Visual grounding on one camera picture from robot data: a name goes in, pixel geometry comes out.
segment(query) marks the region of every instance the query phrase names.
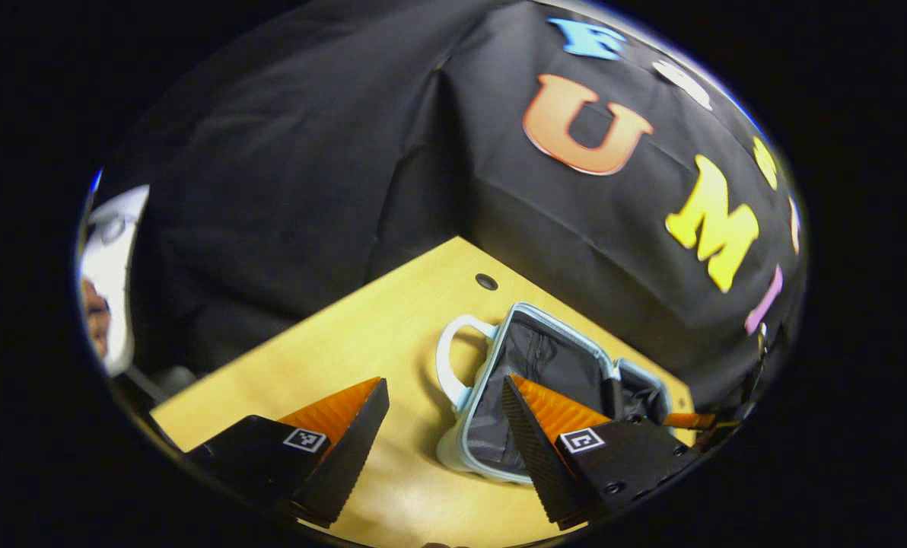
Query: wooden table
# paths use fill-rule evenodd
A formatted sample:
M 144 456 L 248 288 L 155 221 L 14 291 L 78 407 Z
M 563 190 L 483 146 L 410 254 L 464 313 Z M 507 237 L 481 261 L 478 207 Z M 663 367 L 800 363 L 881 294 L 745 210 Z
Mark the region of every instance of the wooden table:
M 495 291 L 475 280 L 484 273 Z M 248 414 L 280 419 L 368 378 L 390 386 L 390 411 L 342 516 L 328 530 L 376 547 L 512 546 L 557 537 L 531 486 L 492 483 L 443 468 L 435 448 L 454 425 L 440 392 L 434 353 L 443 328 L 461 314 L 499 323 L 525 301 L 602 346 L 658 374 L 675 412 L 692 413 L 690 391 L 595 323 L 460 238 L 379 278 L 201 379 L 152 410 L 165 432 L 189 451 Z M 473 330 L 454 337 L 457 377 L 471 385 L 485 360 Z M 693 434 L 677 431 L 693 443 Z

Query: screw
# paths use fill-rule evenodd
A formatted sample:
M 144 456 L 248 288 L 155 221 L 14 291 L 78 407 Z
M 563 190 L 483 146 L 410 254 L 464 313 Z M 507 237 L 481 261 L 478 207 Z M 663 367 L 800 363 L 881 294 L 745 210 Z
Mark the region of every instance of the screw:
M 626 489 L 626 483 L 614 482 L 607 485 L 606 488 L 603 489 L 603 492 L 606 493 L 606 495 L 615 495 L 615 493 L 621 492 L 623 489 Z

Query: person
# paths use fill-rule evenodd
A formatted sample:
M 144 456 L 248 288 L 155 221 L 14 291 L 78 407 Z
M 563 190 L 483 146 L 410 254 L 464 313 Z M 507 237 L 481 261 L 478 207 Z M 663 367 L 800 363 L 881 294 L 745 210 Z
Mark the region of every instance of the person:
M 109 353 L 109 325 L 112 323 L 112 310 L 109 302 L 95 291 L 95 284 L 88 278 L 81 279 L 81 297 L 84 302 L 84 318 L 88 325 L 88 336 L 99 358 Z

